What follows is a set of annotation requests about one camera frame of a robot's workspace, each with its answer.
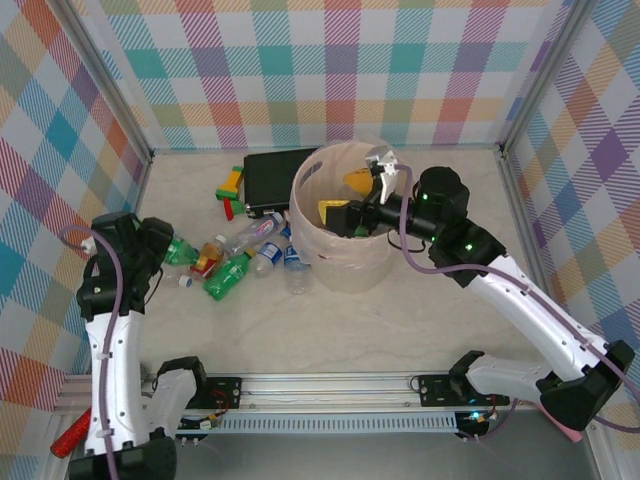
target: white floor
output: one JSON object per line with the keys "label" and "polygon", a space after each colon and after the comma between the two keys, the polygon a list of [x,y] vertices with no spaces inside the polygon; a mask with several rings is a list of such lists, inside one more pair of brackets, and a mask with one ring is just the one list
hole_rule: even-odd
{"label": "white floor", "polygon": [[[493,233],[524,268],[524,259],[494,154],[408,151],[414,175],[448,165],[471,191],[470,218]],[[157,216],[194,246],[232,235],[248,220],[227,222],[217,186],[242,153],[158,156],[140,217]],[[142,361],[198,355],[209,373],[309,373],[448,370],[470,349],[505,358],[539,358],[533,346],[493,307],[453,280],[420,275],[397,252],[380,285],[363,294],[331,292],[318,281],[293,296],[283,268],[272,277],[245,278],[223,301],[195,285],[161,285],[147,307]],[[430,265],[426,253],[418,260]]]}

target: plastic bin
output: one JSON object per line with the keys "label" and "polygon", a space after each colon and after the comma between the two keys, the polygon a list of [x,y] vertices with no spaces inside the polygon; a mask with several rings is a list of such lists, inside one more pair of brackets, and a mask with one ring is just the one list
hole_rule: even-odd
{"label": "plastic bin", "polygon": [[313,153],[293,180],[290,201],[292,243],[300,260],[328,288],[358,293],[374,287],[389,273],[393,250],[386,235],[341,238],[322,228],[319,200],[361,200],[344,184],[345,173],[366,166],[365,155],[374,143],[345,142]]}

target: bottle label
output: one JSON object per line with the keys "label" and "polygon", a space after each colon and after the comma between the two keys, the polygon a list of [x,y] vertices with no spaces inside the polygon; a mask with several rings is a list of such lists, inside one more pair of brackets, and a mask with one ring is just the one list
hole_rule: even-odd
{"label": "bottle label", "polygon": [[282,256],[282,250],[271,242],[265,243],[258,253],[267,257],[274,265],[278,263],[278,260],[280,260]]}
{"label": "bottle label", "polygon": [[266,235],[269,232],[271,232],[271,230],[273,230],[275,226],[276,226],[275,222],[269,219],[256,229],[255,235],[256,236]]}
{"label": "bottle label", "polygon": [[299,262],[300,256],[298,252],[295,251],[293,245],[289,245],[284,251],[284,264],[286,265],[289,262]]}

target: purple cable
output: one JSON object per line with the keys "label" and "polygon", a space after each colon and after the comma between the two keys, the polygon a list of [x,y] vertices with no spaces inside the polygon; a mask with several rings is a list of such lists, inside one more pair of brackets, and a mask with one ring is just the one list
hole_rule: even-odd
{"label": "purple cable", "polygon": [[[519,279],[512,277],[508,273],[503,272],[502,270],[498,270],[497,268],[488,267],[486,265],[477,265],[477,264],[464,264],[464,265],[452,265],[450,267],[443,268],[426,268],[421,265],[418,265],[416,261],[411,256],[409,252],[409,247],[407,245],[407,209],[409,208],[409,198],[411,197],[411,188],[413,184],[413,174],[411,171],[411,167],[407,165],[396,165],[398,170],[403,170],[407,173],[407,182],[404,186],[404,195],[402,196],[402,206],[400,208],[400,245],[402,246],[402,253],[404,254],[404,258],[407,260],[409,265],[414,270],[417,270],[420,273],[425,273],[427,275],[434,274],[442,274],[442,273],[451,273],[451,272],[459,272],[462,270],[475,270],[478,272],[486,272],[497,277],[500,277],[508,282],[511,282],[513,285],[518,287],[522,291],[527,291],[528,287],[524,282],[521,282]],[[549,314],[560,323],[564,328],[566,328],[571,334],[593,355],[595,355],[598,360],[603,362],[609,369],[615,373],[620,380],[624,382],[624,384],[629,388],[633,397],[635,398],[638,405],[640,405],[640,390],[636,387],[631,379],[625,375],[625,373],[620,370],[611,360],[605,357],[602,353],[600,353],[593,345],[591,345],[586,338],[582,336],[579,330],[573,327],[565,318],[558,312],[549,302],[547,302],[542,296],[534,291],[529,291],[529,295],[533,298],[538,304],[540,304]],[[615,430],[619,430],[625,433],[640,433],[640,427],[627,427],[624,425],[618,425],[610,422],[601,417],[595,417],[595,419],[601,424],[613,428]]]}
{"label": "purple cable", "polygon": [[[118,260],[118,255],[109,242],[97,232],[94,232],[88,227],[83,227],[80,225],[68,225],[60,230],[58,237],[62,240],[62,243],[65,245],[74,248],[81,249],[78,245],[73,245],[69,243],[65,238],[66,234],[71,231],[78,231],[86,233],[87,235],[91,235],[95,240],[100,242],[104,249],[109,254],[111,261],[113,262],[113,266],[116,270],[116,299],[113,304],[113,310],[111,311],[111,318],[109,319],[109,324],[107,325],[107,331],[104,335],[104,344],[102,346],[102,354],[104,358],[102,362],[100,362],[100,379],[98,381],[98,410],[100,411],[100,421],[102,430],[105,432],[110,432],[109,424],[107,423],[107,368],[109,365],[109,348],[111,347],[111,339],[113,338],[113,331],[116,327],[116,320],[118,318],[118,312],[120,311],[120,303],[122,301],[122,291],[124,289],[124,278],[122,276],[122,265],[120,265],[120,260]],[[120,480],[118,476],[118,468],[116,466],[116,457],[113,451],[113,441],[111,440],[111,433],[108,433],[104,436],[104,446],[107,452],[107,465],[109,466],[109,476],[111,480]]]}

